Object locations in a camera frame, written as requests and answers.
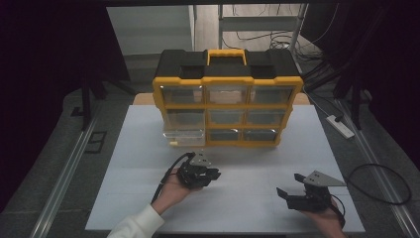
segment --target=metal rail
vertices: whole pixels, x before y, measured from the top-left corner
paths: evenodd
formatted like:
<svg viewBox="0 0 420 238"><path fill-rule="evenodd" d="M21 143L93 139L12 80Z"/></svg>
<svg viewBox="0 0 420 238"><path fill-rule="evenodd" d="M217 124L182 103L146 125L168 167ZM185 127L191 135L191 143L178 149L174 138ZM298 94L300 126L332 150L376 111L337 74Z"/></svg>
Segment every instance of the metal rail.
<svg viewBox="0 0 420 238"><path fill-rule="evenodd" d="M58 212L62 199L64 198L68 189L68 185L71 182L89 137L93 131L93 128L95 127L102 103L102 101L98 101L98 105L94 109L93 117L90 123L87 125L87 128L80 133L80 136L77 139L77 143L71 151L68 160L65 163L64 168L62 169L61 174L59 175L58 180L52 189L52 193L50 194L50 197L47 200L47 203L44 206L37 223L35 224L35 227L30 236L31 238L47 237L47 234L49 233L53 224L55 215Z"/></svg>
<svg viewBox="0 0 420 238"><path fill-rule="evenodd" d="M364 135L364 132L359 131L358 128L353 124L351 118L349 117L349 108L340 99L336 99L336 103L338 104L339 108L344 112L344 119L347 125L355 133L356 142L359 148L361 149L362 153L364 154L367 163L380 164L380 161L377 158L371 146L369 145L368 140ZM383 170L374 168L372 170L372 173L386 199L391 201L401 200L395 187L392 185L392 182L390 182L389 177L384 173ZM405 205L390 205L390 207L404 235L406 237L412 238L420 237L419 230L416 227L416 224L414 223L413 218L410 212L408 211L407 207Z"/></svg>

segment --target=storage organizer handle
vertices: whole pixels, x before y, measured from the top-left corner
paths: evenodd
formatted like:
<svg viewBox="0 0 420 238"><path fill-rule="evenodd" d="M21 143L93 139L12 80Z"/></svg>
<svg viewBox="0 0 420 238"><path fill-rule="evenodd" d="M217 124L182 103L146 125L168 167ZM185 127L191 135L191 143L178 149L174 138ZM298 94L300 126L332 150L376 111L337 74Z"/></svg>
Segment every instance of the storage organizer handle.
<svg viewBox="0 0 420 238"><path fill-rule="evenodd" d="M245 57L244 50L228 49L228 50L208 50L207 51L207 65L210 65L211 58L233 58L240 57L244 65L247 65L247 59Z"/></svg>

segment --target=white table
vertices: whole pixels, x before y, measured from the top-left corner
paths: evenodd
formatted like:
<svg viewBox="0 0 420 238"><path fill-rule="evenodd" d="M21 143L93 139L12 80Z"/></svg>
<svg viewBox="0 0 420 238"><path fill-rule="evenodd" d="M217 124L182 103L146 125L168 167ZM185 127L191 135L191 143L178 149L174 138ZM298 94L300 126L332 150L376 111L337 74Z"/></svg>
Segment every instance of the white table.
<svg viewBox="0 0 420 238"><path fill-rule="evenodd" d="M316 111L294 105L287 128L275 148L209 147L207 158L222 173L219 179L168 210L158 232L212 234L298 234L317 232L312 222L276 194L304 194L295 173L317 170L343 180ZM190 148L173 148L161 133L155 106L131 106L114 154L86 225L110 230L125 216L141 211L165 171ZM330 187L346 206L345 232L364 232L346 187Z"/></svg>

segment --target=human hand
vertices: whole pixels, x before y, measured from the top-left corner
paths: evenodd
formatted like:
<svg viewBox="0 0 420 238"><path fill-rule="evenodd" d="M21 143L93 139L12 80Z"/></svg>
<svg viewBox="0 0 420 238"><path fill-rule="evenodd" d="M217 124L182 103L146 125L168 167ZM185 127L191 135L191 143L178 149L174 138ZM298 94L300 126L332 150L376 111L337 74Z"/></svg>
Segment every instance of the human hand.
<svg viewBox="0 0 420 238"><path fill-rule="evenodd" d="M335 207L337 207L337 202L331 198L331 202ZM342 238L346 237L343 233L338 215L331 209L327 208L323 212L310 212L310 211L300 211L309 218L311 218L318 229L329 238Z"/></svg>
<svg viewBox="0 0 420 238"><path fill-rule="evenodd" d="M161 189L159 197L152 203L152 208L159 214L163 214L168 208L180 203L187 195L198 189L189 189L184 186L178 179L176 172L178 169L173 169L167 181Z"/></svg>

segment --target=black cable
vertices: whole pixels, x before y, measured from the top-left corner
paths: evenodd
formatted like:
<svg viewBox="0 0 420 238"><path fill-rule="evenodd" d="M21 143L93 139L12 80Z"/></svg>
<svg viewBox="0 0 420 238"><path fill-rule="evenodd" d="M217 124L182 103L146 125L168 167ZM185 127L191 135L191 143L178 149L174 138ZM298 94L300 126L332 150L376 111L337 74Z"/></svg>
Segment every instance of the black cable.
<svg viewBox="0 0 420 238"><path fill-rule="evenodd" d="M259 13L259 16L262 15L265 12L265 10L266 10L266 4L263 6L263 10L262 10L262 12Z"/></svg>
<svg viewBox="0 0 420 238"><path fill-rule="evenodd" d="M276 40L276 38L291 38L291 37L287 36L287 35L281 35L281 36L273 37L272 34L271 34L270 35L270 43L269 43L269 48L270 49L276 49L278 45L284 46L285 43L290 44L289 42L278 41L278 40Z"/></svg>
<svg viewBox="0 0 420 238"><path fill-rule="evenodd" d="M309 99L315 104L315 106L316 107L318 107L325 115L327 115L327 117L329 117L330 116L330 114L328 114L326 111L324 111L324 109L322 109L322 107L320 107L319 105L318 105L318 103L316 103L316 101L311 97L311 95L309 95L309 93L307 93L306 92L306 90L305 90L305 84L303 84L303 87L302 87L302 90L303 90L303 92L309 97Z"/></svg>
<svg viewBox="0 0 420 238"><path fill-rule="evenodd" d="M331 196L333 196L334 198L336 198L342 204L342 207L343 207L343 216L345 216L346 215L346 207L344 206L343 201L340 198L338 198L336 195L331 194Z"/></svg>
<svg viewBox="0 0 420 238"><path fill-rule="evenodd" d="M341 211L339 210L339 208L337 208L335 205L330 204L328 207L330 207L331 210L334 211L334 213L337 214L338 218L339 218L339 222L341 227L343 228L346 225L346 219L344 218L344 214L341 213Z"/></svg>
<svg viewBox="0 0 420 238"><path fill-rule="evenodd" d="M320 63L318 63L314 68L312 68L310 71L305 72L304 74L301 75L302 79L305 80L306 78L308 78L310 75L314 74L315 72L317 72L317 70L321 69L322 67L326 66L327 62L322 60Z"/></svg>
<svg viewBox="0 0 420 238"><path fill-rule="evenodd" d="M233 16L238 16L238 15L236 14L236 6L235 6L235 4L232 4L232 15L233 15Z"/></svg>
<svg viewBox="0 0 420 238"><path fill-rule="evenodd" d="M239 40L250 41L250 40L255 40L255 39L259 39L259 38L263 38L263 37L268 37L268 36L271 36L272 34L283 34L283 33L288 33L288 31L280 31L280 32L275 32L275 33L271 32L271 33L268 33L268 34L264 34L264 35L257 36L257 37L252 37L252 38L241 38L238 35L238 32L237 32L237 37L238 37Z"/></svg>
<svg viewBox="0 0 420 238"><path fill-rule="evenodd" d="M325 60L326 57L321 53L319 55L306 55L302 52L302 47L300 46L299 41L296 41L297 43L297 49L296 49L296 54L300 57L301 60L304 61L311 61L311 60Z"/></svg>
<svg viewBox="0 0 420 238"><path fill-rule="evenodd" d="M281 46L281 49L287 49L288 45L289 45L289 42L278 42L278 41L276 41L275 44L271 43L269 47L271 49L278 49L277 46Z"/></svg>
<svg viewBox="0 0 420 238"><path fill-rule="evenodd" d="M280 11L280 7L281 7L281 3L278 4L277 13L275 14L276 16L278 16L278 12Z"/></svg>
<svg viewBox="0 0 420 238"><path fill-rule="evenodd" d="M315 76L312 76L311 78L305 77L304 78L304 82L307 84L308 82L311 82L317 78L319 78L319 76L323 75L324 73L326 73L329 69L331 68L331 66L329 64L324 65L322 68L319 68L316 72L318 72Z"/></svg>
<svg viewBox="0 0 420 238"><path fill-rule="evenodd" d="M338 108L336 105L334 105L334 103L332 103L331 101L329 101L327 98L325 98L325 97L322 97L322 96L320 96L320 95L318 95L318 94L316 94L315 92L313 92L313 91L311 91L310 93L312 93L312 94L314 94L316 97L319 97L319 98L321 98L321 99L324 99L325 101L327 101L328 103L330 103L337 111L339 111L340 112L340 114L341 114L341 117L343 118L344 117L344 113L343 113L343 111L342 110L340 110L340 108Z"/></svg>
<svg viewBox="0 0 420 238"><path fill-rule="evenodd" d="M164 184L167 181L167 178L172 174L172 170L173 168L175 168L176 164L178 164L182 159L184 159L185 157L188 157L188 159L192 159L195 156L195 153L190 152L190 153L185 153L182 156L180 156L178 159L176 159L176 161L173 163L173 165L166 171L166 173L164 174L163 178L161 179L160 183L157 186L157 190L155 191L155 195L154 198L152 198L152 203L154 203L154 201L156 199L158 199L158 195L160 194L161 189L163 188Z"/></svg>
<svg viewBox="0 0 420 238"><path fill-rule="evenodd" d="M337 3L336 10L334 11L334 15L333 15L333 17L332 17L332 19L330 21L330 24L327 27L327 30L325 30L324 33L319 38L317 38L316 40L312 41L311 42L312 44L314 44L314 43L318 42L319 40L321 40L325 36L325 34L327 34L327 32L331 29L331 26L333 25L333 22L336 19L336 14L337 14L337 10L339 9L339 6L340 6L340 3Z"/></svg>
<svg viewBox="0 0 420 238"><path fill-rule="evenodd" d="M387 200L384 200L382 198L373 196L373 195L369 194L367 191L361 189L359 186L357 186L356 184L354 184L351 181L351 177L353 176L353 174L356 171L358 171L359 169L364 168L364 167L379 167L379 168L386 169L386 170L389 170L390 172L394 173L396 176L398 176L402 180L405 187L407 188L407 191L408 191L407 197L405 199L403 199L402 201L398 201L398 202L387 201ZM347 183L351 184L355 189L357 189L358 191L360 191L361 193L363 193L367 197L369 197L373 200L376 200L376 201L380 201L380 202L390 204L390 205L403 205L403 204L405 204L405 203L407 203L408 201L411 200L412 192L411 192L410 186L408 185L407 181L399 173L397 173L393 169L391 169L389 167L386 167L386 166L382 166L382 165L378 165L378 164L364 164L364 165L361 165L361 166L358 166L358 167L354 168L347 178L346 177L343 177L343 178L345 179L345 181Z"/></svg>
<svg viewBox="0 0 420 238"><path fill-rule="evenodd" d="M290 11L290 15L293 15L293 13L291 12L291 4L289 4L289 11Z"/></svg>
<svg viewBox="0 0 420 238"><path fill-rule="evenodd" d="M223 44L225 44L225 46L226 46L227 48L229 48L229 49L241 50L240 48L234 48L234 47L231 47L231 46L229 46L228 44L226 44L225 39L224 39L223 37L222 37L222 42L223 42Z"/></svg>
<svg viewBox="0 0 420 238"><path fill-rule="evenodd" d="M371 15L366 16L361 22L369 22L371 21ZM319 60L333 60L335 62L341 62L342 60L348 60L348 56L350 54L350 51L353 51L355 48L355 44L357 43L357 39L365 32L367 28L366 24L360 24L357 26L350 37L346 38L342 43L340 43L340 46L331 52L328 52L328 54L323 54L322 58ZM306 44L304 46L300 46L298 44L299 49L297 49L298 56L302 57L302 49L310 46L311 44Z"/></svg>

